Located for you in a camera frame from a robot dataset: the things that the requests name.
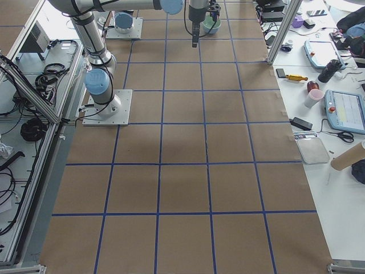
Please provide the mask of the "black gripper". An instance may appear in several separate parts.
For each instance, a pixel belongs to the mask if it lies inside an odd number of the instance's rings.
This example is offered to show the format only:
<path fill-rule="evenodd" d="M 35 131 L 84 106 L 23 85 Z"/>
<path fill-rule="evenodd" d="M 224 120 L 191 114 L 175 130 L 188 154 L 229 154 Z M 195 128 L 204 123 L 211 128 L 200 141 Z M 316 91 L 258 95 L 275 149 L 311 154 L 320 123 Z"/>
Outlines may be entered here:
<path fill-rule="evenodd" d="M 197 47 L 200 36 L 200 23 L 208 10 L 208 0 L 190 0 L 188 18 L 192 22 L 192 47 Z"/>
<path fill-rule="evenodd" d="M 209 15 L 211 17 L 219 17 L 220 11 L 221 11 L 221 6 L 217 3 L 217 1 L 209 0 L 208 4 L 209 4 L 209 8 L 208 8 Z"/>

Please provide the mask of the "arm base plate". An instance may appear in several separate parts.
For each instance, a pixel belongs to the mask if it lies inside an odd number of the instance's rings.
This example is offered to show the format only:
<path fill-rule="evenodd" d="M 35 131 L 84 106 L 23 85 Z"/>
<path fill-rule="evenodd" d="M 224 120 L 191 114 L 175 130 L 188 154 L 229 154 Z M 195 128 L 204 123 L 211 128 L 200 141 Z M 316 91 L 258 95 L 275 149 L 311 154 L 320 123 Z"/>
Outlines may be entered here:
<path fill-rule="evenodd" d="M 132 93 L 131 89 L 114 90 L 114 99 L 106 108 L 95 104 L 92 96 L 89 96 L 88 104 L 93 104 L 93 107 L 86 109 L 82 124 L 84 126 L 127 126 Z"/>
<path fill-rule="evenodd" d="M 133 18 L 131 28 L 121 29 L 115 27 L 114 18 L 110 20 L 108 30 L 106 32 L 106 39 L 119 40 L 139 40 L 141 39 L 141 32 L 143 26 L 143 19 L 141 17 Z"/>

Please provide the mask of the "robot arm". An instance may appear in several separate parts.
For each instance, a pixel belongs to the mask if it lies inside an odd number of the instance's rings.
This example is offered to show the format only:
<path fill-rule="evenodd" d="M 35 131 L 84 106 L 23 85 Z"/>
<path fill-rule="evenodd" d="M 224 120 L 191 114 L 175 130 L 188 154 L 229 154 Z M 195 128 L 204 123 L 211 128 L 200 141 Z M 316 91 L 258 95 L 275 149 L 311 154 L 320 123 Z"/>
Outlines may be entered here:
<path fill-rule="evenodd" d="M 102 119 L 116 115 L 122 102 L 113 87 L 116 59 L 107 50 L 93 14 L 94 11 L 163 10 L 174 15 L 186 8 L 186 1 L 50 1 L 52 6 L 71 18 L 88 54 L 92 70 L 85 86 L 94 101 L 96 115 Z"/>
<path fill-rule="evenodd" d="M 200 25 L 206 18 L 206 13 L 212 18 L 214 25 L 220 17 L 221 7 L 216 1 L 189 1 L 188 17 L 192 23 L 192 31 L 186 25 L 186 1 L 155 1 L 159 9 L 168 14 L 177 14 L 184 6 L 184 25 L 191 36 L 200 33 Z M 120 11 L 114 15 L 114 24 L 117 29 L 127 30 L 133 26 L 133 16 L 127 11 Z"/>

